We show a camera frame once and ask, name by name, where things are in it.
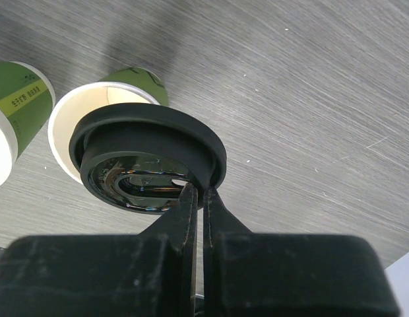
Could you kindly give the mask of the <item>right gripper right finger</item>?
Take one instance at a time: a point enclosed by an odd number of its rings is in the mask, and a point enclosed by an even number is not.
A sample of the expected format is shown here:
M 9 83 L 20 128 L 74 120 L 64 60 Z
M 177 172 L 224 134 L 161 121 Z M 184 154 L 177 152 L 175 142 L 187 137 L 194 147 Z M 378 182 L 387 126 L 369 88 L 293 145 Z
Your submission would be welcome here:
M 206 316 L 399 316 L 379 257 L 358 236 L 255 233 L 207 189 Z

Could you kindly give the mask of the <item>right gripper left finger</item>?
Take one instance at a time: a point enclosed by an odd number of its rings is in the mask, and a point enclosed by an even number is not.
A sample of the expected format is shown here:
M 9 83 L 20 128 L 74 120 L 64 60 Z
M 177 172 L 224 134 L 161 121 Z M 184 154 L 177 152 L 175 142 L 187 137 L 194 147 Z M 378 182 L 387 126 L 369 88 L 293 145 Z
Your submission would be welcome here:
M 139 234 L 43 235 L 0 257 L 0 316 L 193 316 L 197 189 Z

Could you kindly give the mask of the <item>green paper cup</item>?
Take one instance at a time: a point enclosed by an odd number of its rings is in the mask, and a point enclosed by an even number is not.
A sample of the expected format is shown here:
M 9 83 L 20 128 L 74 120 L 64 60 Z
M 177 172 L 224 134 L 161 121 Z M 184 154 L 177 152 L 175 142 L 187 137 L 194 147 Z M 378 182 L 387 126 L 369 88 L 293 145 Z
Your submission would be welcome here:
M 0 61 L 0 186 L 49 119 L 55 100 L 51 82 L 39 69 Z
M 142 67 L 128 67 L 104 78 L 74 88 L 52 110 L 48 141 L 62 170 L 78 183 L 83 154 L 82 138 L 96 127 L 95 122 L 118 116 L 121 106 L 169 106 L 168 92 L 161 79 Z

